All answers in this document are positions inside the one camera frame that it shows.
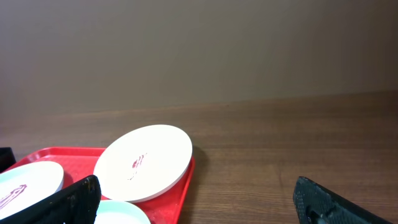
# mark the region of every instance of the red logo on plate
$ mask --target red logo on plate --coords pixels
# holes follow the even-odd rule
[[[129,180],[133,179],[135,175],[137,175],[137,172],[139,170],[139,168],[141,167],[142,161],[144,160],[144,156],[146,156],[147,153],[145,153],[144,155],[139,156],[138,159],[136,159],[134,161],[134,163],[132,164],[132,177],[129,178]]]
[[[22,184],[16,189],[12,190],[9,194],[0,200],[0,209],[4,208],[8,203],[10,203],[14,198],[18,197],[26,188],[26,184]]]

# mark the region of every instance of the red tray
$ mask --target red tray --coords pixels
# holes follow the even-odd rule
[[[93,174],[94,166],[104,150],[105,148],[93,147],[48,147],[33,152],[9,169],[37,161],[58,162],[64,169],[63,188],[65,188]],[[194,167],[195,160],[192,158],[184,176],[170,190],[156,198],[135,204],[145,212],[151,223],[177,223]]]

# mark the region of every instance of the black object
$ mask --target black object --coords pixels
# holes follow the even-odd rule
[[[16,162],[10,147],[0,147],[0,173],[10,168]]]
[[[93,224],[100,200],[100,183],[95,175],[89,175],[0,220],[0,224]]]
[[[390,223],[306,177],[298,178],[293,202],[300,224]]]

